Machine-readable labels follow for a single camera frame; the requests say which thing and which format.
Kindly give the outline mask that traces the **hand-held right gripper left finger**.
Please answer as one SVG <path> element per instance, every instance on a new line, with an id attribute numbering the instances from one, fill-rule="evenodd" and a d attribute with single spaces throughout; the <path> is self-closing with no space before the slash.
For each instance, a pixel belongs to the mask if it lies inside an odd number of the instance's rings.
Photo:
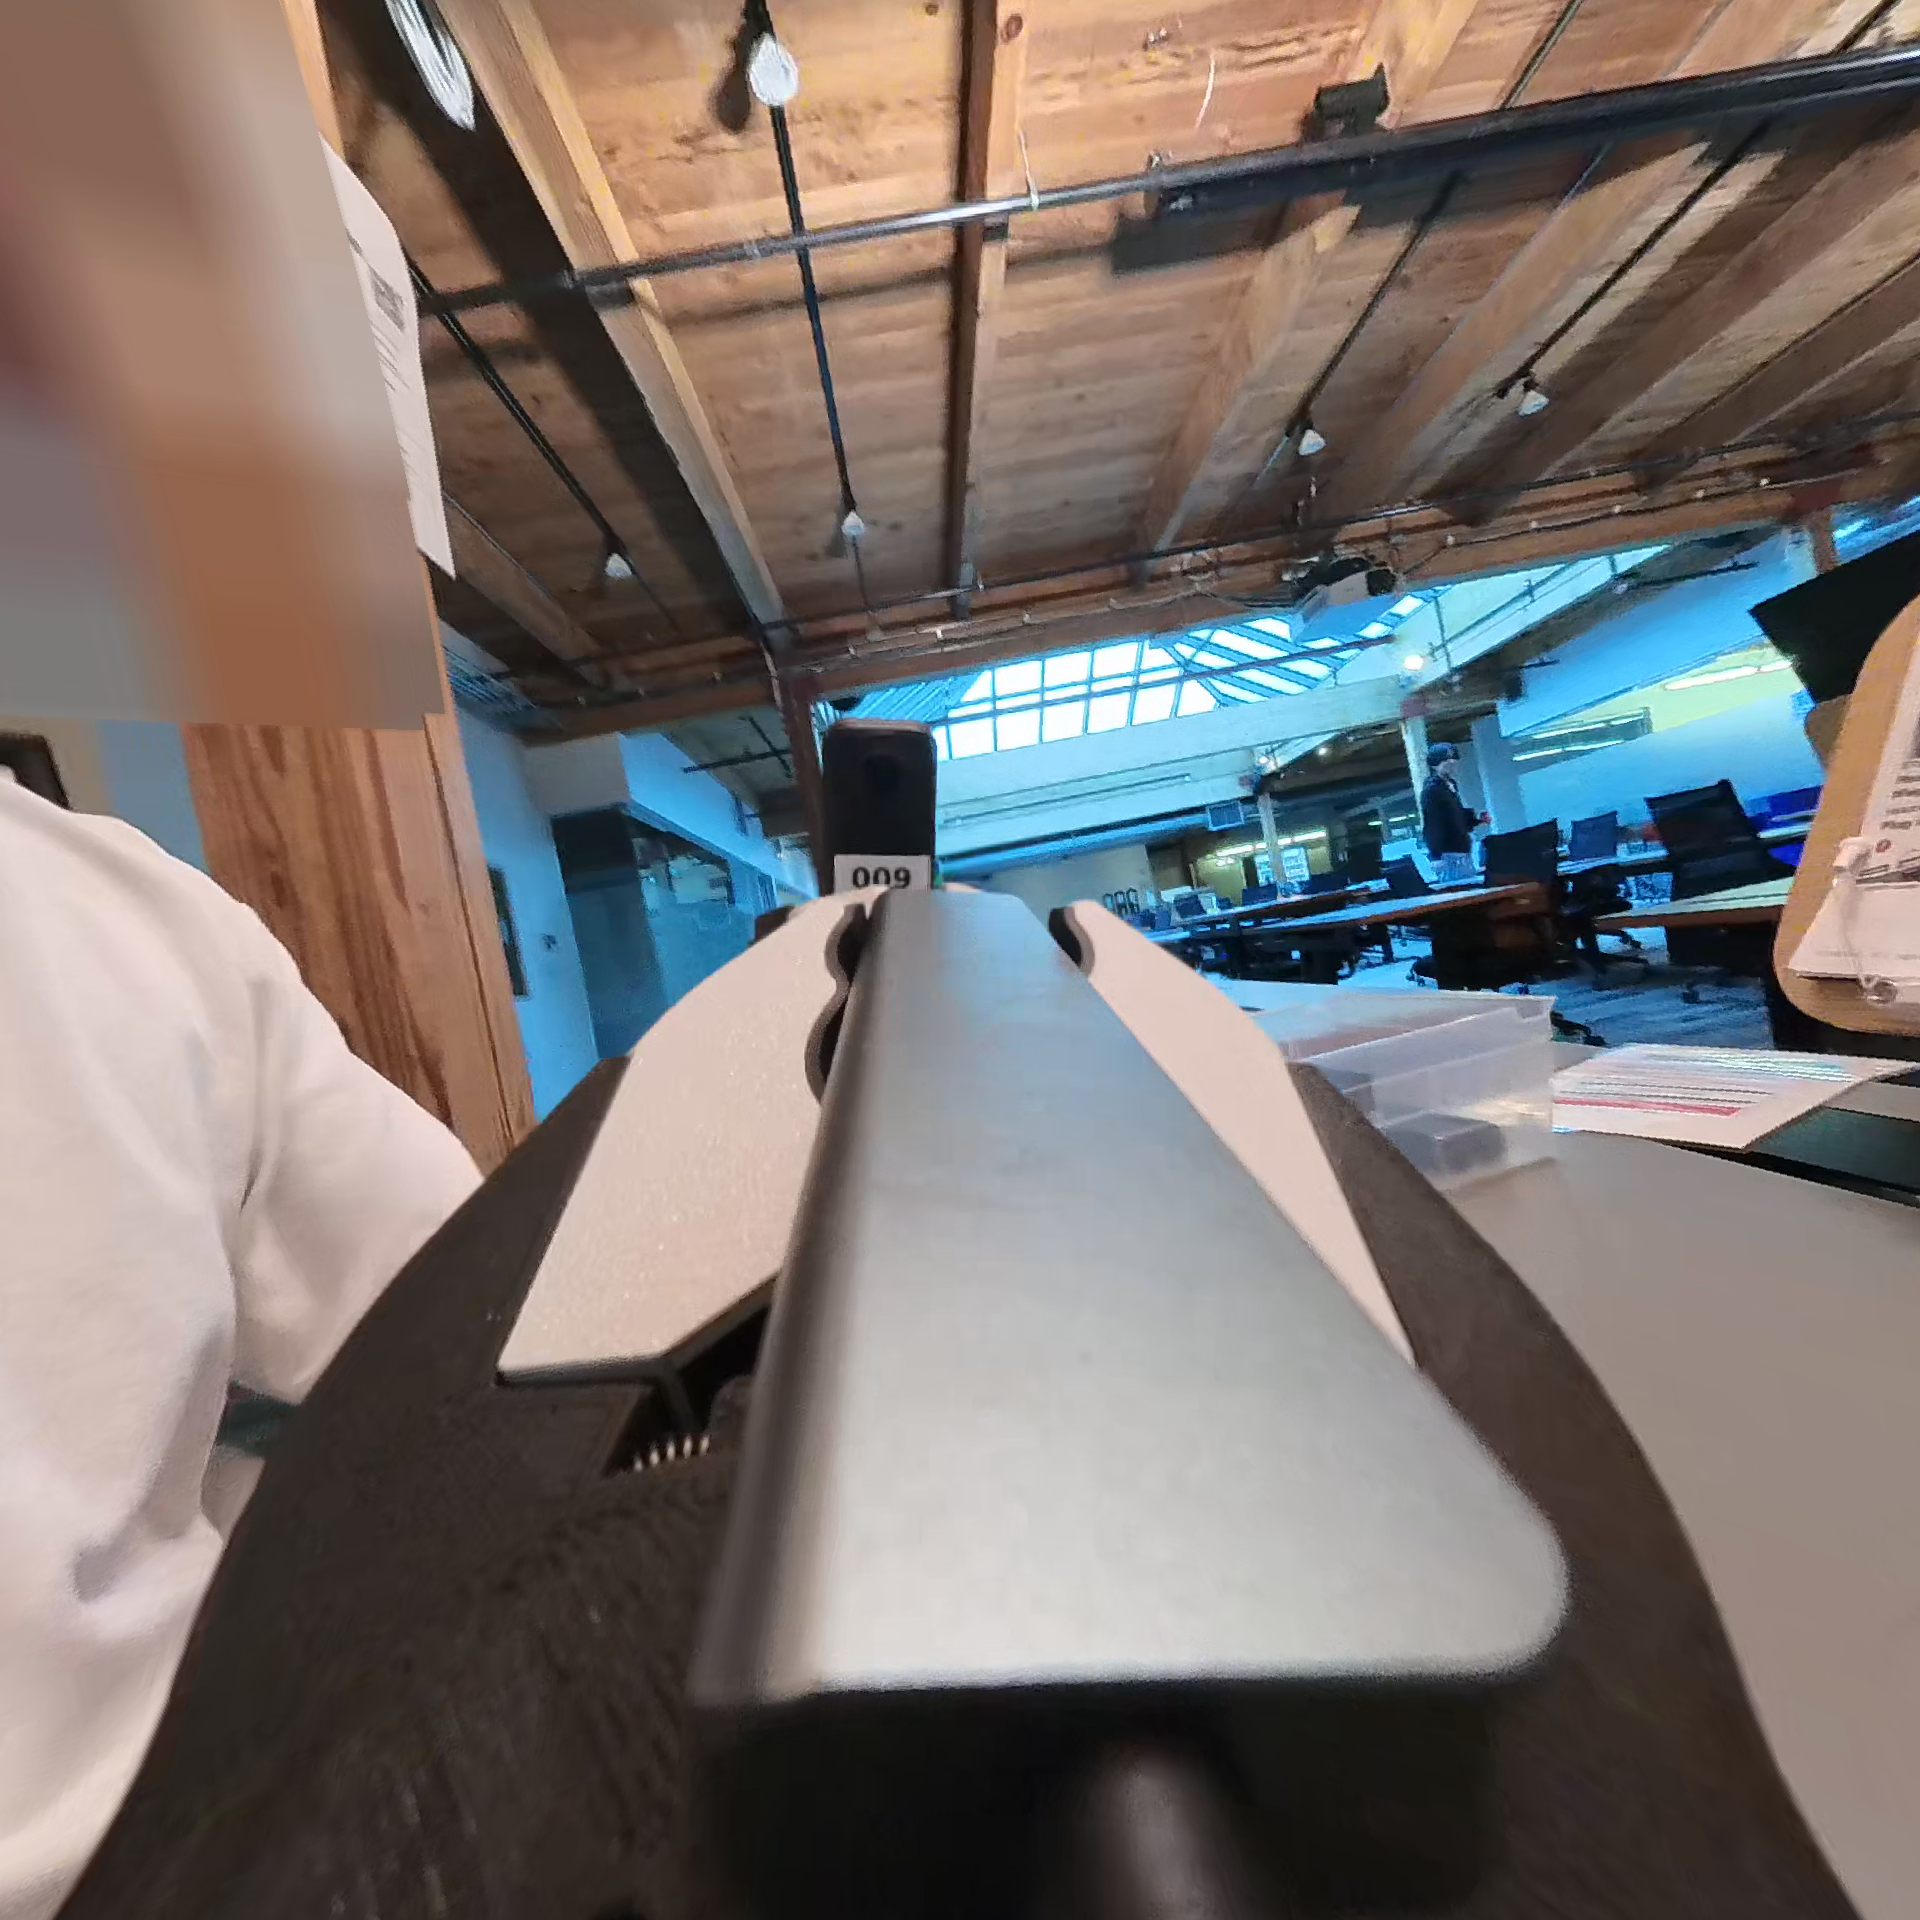
<path id="1" fill-rule="evenodd" d="M 821 1126 L 843 941 L 877 898 L 805 902 L 640 1034 L 502 1342 L 506 1383 L 661 1377 L 764 1302 Z"/>

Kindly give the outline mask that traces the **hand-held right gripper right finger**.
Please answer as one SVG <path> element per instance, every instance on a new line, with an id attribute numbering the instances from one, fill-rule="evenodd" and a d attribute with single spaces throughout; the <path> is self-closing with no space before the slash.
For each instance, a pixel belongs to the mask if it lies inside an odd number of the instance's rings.
<path id="1" fill-rule="evenodd" d="M 1410 1360 L 1409 1333 L 1277 1044 L 1222 989 L 1100 902 L 1069 902 L 1049 924 L 1094 994 Z"/>

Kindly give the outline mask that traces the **clear plastic bin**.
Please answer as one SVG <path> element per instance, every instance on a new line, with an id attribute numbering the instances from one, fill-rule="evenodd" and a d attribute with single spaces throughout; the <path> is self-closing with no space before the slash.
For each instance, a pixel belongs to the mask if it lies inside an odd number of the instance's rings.
<path id="1" fill-rule="evenodd" d="M 1246 985 L 1232 998 L 1438 1189 L 1554 1157 L 1549 997 Z"/>

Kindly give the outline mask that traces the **grey usb hub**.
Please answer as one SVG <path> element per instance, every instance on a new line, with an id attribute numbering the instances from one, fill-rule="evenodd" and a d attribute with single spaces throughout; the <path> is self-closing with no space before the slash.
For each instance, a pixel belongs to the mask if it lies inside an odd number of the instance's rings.
<path id="1" fill-rule="evenodd" d="M 1521 1487 L 1017 902 L 870 911 L 690 1670 L 731 1734 L 1529 1679 Z"/>

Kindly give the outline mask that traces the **skylight window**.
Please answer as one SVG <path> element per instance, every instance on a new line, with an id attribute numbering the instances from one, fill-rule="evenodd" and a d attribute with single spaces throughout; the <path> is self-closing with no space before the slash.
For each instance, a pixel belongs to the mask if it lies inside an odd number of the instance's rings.
<path id="1" fill-rule="evenodd" d="M 1449 644 L 1440 591 L 1323 617 L 1277 609 L 1106 639 L 984 670 L 931 721 L 940 760 L 1019 752 L 1243 705 L 1368 677 L 1417 677 Z"/>

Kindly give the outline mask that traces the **long wooden table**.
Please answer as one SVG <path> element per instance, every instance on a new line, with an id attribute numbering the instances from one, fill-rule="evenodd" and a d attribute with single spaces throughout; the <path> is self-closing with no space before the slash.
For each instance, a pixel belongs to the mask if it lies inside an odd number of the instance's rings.
<path id="1" fill-rule="evenodd" d="M 1170 929 L 1161 945 L 1228 977 L 1333 985 L 1371 949 L 1392 960 L 1398 929 L 1427 936 L 1427 977 L 1448 992 L 1521 985 L 1556 966 L 1552 898 L 1537 880 L 1330 910 L 1316 900 L 1237 908 Z"/>

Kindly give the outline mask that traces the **white sheet red label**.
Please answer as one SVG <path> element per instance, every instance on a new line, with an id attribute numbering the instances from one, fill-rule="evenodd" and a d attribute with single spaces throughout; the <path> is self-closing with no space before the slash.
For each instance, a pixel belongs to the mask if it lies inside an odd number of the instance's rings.
<path id="1" fill-rule="evenodd" d="M 1556 1134 L 1746 1149 L 1912 1065 L 1752 1046 L 1581 1046 L 1552 1073 Z"/>

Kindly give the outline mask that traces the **white ceiling projector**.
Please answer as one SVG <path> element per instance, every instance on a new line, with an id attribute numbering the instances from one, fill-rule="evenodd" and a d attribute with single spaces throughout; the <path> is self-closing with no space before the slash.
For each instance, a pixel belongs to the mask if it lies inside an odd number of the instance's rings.
<path id="1" fill-rule="evenodd" d="M 1365 556 L 1330 556 L 1315 562 L 1296 583 L 1291 607 L 1304 622 L 1315 622 L 1340 607 L 1398 596 L 1404 575 L 1386 562 Z"/>

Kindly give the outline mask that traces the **group of black office chairs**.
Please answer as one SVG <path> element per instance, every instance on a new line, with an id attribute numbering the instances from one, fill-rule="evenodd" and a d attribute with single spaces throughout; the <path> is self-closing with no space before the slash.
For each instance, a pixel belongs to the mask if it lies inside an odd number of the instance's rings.
<path id="1" fill-rule="evenodd" d="M 1651 814 L 1670 874 L 1666 902 L 1629 902 L 1616 862 L 1563 874 L 1554 823 L 1490 836 L 1482 882 L 1539 886 L 1548 945 L 1595 981 L 1605 981 L 1608 968 L 1649 962 L 1644 951 L 1608 953 L 1601 945 L 1605 933 L 1646 926 L 1664 933 L 1666 966 L 1686 972 L 1686 997 L 1696 997 L 1702 975 L 1748 977 L 1774 989 L 1774 940 L 1792 865 L 1763 844 L 1728 781 L 1657 797 Z"/>

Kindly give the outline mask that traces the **instruction sheet on wooden stand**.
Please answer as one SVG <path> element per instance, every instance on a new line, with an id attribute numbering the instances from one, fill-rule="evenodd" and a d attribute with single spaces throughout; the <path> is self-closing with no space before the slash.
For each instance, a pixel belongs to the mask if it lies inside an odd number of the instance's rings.
<path id="1" fill-rule="evenodd" d="M 1915 717 L 1918 756 L 1918 605 L 1908 604 L 1883 630 L 1864 662 L 1856 689 L 1830 745 L 1822 801 L 1798 862 L 1784 921 L 1774 941 L 1774 964 L 1787 1000 L 1810 1018 L 1876 1039 L 1915 1039 L 1915 1000 L 1874 1000 L 1851 981 L 1812 977 L 1792 972 L 1792 954 L 1828 893 L 1828 862 L 1845 834 L 1859 830 L 1883 743 L 1891 740 L 1893 713 Z"/>

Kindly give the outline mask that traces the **white paper notice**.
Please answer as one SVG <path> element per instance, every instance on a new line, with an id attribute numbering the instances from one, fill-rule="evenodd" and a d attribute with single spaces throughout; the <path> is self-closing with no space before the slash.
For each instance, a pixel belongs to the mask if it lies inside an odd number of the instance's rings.
<path id="1" fill-rule="evenodd" d="M 324 141 L 323 157 L 355 257 L 376 356 L 390 404 L 418 552 L 454 578 L 441 463 L 425 394 L 421 305 L 409 257 L 385 208 Z"/>

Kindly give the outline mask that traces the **black ceiling pipe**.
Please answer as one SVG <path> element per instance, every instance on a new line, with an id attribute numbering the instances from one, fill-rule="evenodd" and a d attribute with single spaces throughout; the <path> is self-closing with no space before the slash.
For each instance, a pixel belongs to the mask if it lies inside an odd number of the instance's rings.
<path id="1" fill-rule="evenodd" d="M 1797 57 L 1692 79 L 1588 90 L 1417 128 L 1371 128 L 1283 149 L 1149 167 L 1132 175 L 1054 188 L 1028 184 L 1005 196 L 965 199 L 843 224 L 811 224 L 802 230 L 756 232 L 675 254 L 619 257 L 603 266 L 496 278 L 459 290 L 428 287 L 422 298 L 433 316 L 465 316 L 542 296 L 592 296 L 637 280 L 707 274 L 781 256 L 865 249 L 972 226 L 1005 226 L 1045 212 L 1122 201 L 1174 201 L 1203 217 L 1333 192 L 1369 193 L 1548 152 L 1597 152 L 1644 137 L 1708 134 L 1724 122 L 1755 117 L 1804 117 L 1893 103 L 1913 95 L 1915 85 L 1918 53 L 1915 44 L 1906 41 L 1883 49 Z"/>

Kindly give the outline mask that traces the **black monitor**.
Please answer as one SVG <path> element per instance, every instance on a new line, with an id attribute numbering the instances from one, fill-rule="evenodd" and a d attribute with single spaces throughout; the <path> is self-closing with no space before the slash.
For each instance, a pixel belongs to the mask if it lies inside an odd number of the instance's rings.
<path id="1" fill-rule="evenodd" d="M 1752 607 L 1812 704 L 1854 693 L 1874 644 L 1918 596 L 1918 534 L 1888 542 Z"/>

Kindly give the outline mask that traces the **wooden post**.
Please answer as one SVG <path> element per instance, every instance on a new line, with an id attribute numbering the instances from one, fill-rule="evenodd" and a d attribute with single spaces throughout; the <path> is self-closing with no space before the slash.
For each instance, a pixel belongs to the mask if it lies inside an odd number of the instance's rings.
<path id="1" fill-rule="evenodd" d="M 208 873 L 350 1046 L 496 1167 L 537 1110 L 454 716 L 181 740 Z"/>

